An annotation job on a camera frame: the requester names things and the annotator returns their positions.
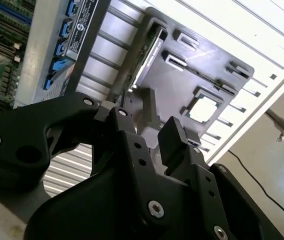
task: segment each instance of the rectangular slot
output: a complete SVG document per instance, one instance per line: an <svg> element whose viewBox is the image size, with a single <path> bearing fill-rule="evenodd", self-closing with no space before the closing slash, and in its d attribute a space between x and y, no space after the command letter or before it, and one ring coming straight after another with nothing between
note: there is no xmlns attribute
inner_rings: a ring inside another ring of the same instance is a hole
<svg viewBox="0 0 284 240"><path fill-rule="evenodd" d="M80 92L91 96L97 101L104 101L109 93L110 89L95 82L85 76L80 78L80 82L77 85L76 92Z"/></svg>
<svg viewBox="0 0 284 240"><path fill-rule="evenodd" d="M205 140L205 141L207 141L207 142L209 142L209 143L211 143L213 145L215 145L215 144L217 144L219 142L218 139L216 139L215 137L212 137L212 136L210 136L208 134L203 134L202 137L201 137L201 142L202 142L202 140Z"/></svg>
<svg viewBox="0 0 284 240"><path fill-rule="evenodd" d="M254 81L253 79L249 80L243 87L243 89L251 92L252 94L260 93L263 94L267 88L261 84L259 84L257 81Z"/></svg>
<svg viewBox="0 0 284 240"><path fill-rule="evenodd" d="M80 0L70 0L67 5L66 13L68 17L73 17L77 14L78 6L77 3L80 2Z"/></svg>
<svg viewBox="0 0 284 240"><path fill-rule="evenodd" d="M228 125L225 125L224 123L220 121L215 121L207 130L209 134L219 136L223 138L229 131L231 127Z"/></svg>
<svg viewBox="0 0 284 240"><path fill-rule="evenodd" d="M195 52L197 50L200 44L197 39L194 39L180 31L177 31L174 34L176 35L174 36L174 40L176 40L179 44L191 51Z"/></svg>
<svg viewBox="0 0 284 240"><path fill-rule="evenodd" d="M63 20L61 31L60 31L60 37L65 38L69 36L72 26L73 26L73 20L71 18L67 18Z"/></svg>
<svg viewBox="0 0 284 240"><path fill-rule="evenodd" d="M121 66L128 51L103 37L97 36L92 52Z"/></svg>
<svg viewBox="0 0 284 240"><path fill-rule="evenodd" d="M135 10L134 8L128 6L127 4L119 1L119 0L112 0L110 6L116 8L117 10L121 11L128 17L138 21L139 23L142 22L144 14L140 11Z"/></svg>
<svg viewBox="0 0 284 240"><path fill-rule="evenodd" d="M230 123L235 124L243 120L244 114L243 112L229 105L223 110L219 117Z"/></svg>
<svg viewBox="0 0 284 240"><path fill-rule="evenodd" d="M256 96L241 89L230 104L248 110L256 107L257 100L258 98Z"/></svg>
<svg viewBox="0 0 284 240"><path fill-rule="evenodd" d="M211 150L214 148L214 144L204 140L204 139L201 139L201 147L202 148L205 148L205 149L208 149L208 150Z"/></svg>
<svg viewBox="0 0 284 240"><path fill-rule="evenodd" d="M137 33L137 28L107 12L101 30L121 42L131 45Z"/></svg>
<svg viewBox="0 0 284 240"><path fill-rule="evenodd" d="M205 147L202 147L202 146L198 146L197 147L198 149L200 149L200 151L202 152L203 156L205 157L208 152L210 151L209 149L205 148Z"/></svg>
<svg viewBox="0 0 284 240"><path fill-rule="evenodd" d="M247 81L251 77L251 74L248 71L246 71L244 68L233 61L230 62L229 66L227 66L225 70L233 76L236 76L237 78L243 79L245 81Z"/></svg>
<svg viewBox="0 0 284 240"><path fill-rule="evenodd" d="M173 56L169 52L164 53L164 61L166 64L172 66L176 70L183 71L185 67L188 65L184 59L180 59L178 57Z"/></svg>
<svg viewBox="0 0 284 240"><path fill-rule="evenodd" d="M59 39L56 44L54 55L63 56L66 52L67 45L68 45L68 39L65 38Z"/></svg>
<svg viewBox="0 0 284 240"><path fill-rule="evenodd" d="M111 85L116 79L118 71L98 60L95 60L92 57L89 57L86 62L83 73L92 75L102 80L103 82Z"/></svg>

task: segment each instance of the green circuit board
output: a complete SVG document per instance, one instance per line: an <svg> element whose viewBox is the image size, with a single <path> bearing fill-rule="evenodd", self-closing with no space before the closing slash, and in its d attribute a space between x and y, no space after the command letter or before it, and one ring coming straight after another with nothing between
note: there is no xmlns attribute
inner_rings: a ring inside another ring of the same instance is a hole
<svg viewBox="0 0 284 240"><path fill-rule="evenodd" d="M14 104L35 4L0 0L0 112Z"/></svg>

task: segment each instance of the metal panel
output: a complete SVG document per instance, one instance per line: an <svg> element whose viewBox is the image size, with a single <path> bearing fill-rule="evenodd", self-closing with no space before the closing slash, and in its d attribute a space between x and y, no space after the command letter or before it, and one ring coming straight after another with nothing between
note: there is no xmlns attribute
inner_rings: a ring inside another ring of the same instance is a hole
<svg viewBox="0 0 284 240"><path fill-rule="evenodd" d="M98 78L101 80L101 84L111 85L114 82L118 71L99 60L89 57L83 73L87 76Z"/></svg>
<svg viewBox="0 0 284 240"><path fill-rule="evenodd" d="M62 153L51 160L43 178L44 188L50 196L87 179L92 170L92 148L80 144L75 150Z"/></svg>
<svg viewBox="0 0 284 240"><path fill-rule="evenodd" d="M136 27L109 12L105 15L101 30L128 45L132 43L133 38L137 33Z"/></svg>
<svg viewBox="0 0 284 240"><path fill-rule="evenodd" d="M128 51L103 37L97 36L92 52L121 66Z"/></svg>

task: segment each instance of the label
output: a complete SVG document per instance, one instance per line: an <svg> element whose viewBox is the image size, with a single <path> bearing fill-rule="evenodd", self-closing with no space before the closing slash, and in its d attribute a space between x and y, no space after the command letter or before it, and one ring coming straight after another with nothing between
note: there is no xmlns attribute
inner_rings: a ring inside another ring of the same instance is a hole
<svg viewBox="0 0 284 240"><path fill-rule="evenodd" d="M93 14L99 0L84 0L81 12L78 15L77 22L74 28L72 39L68 49L78 54L81 50L83 41L86 37L88 28L90 26Z"/></svg>

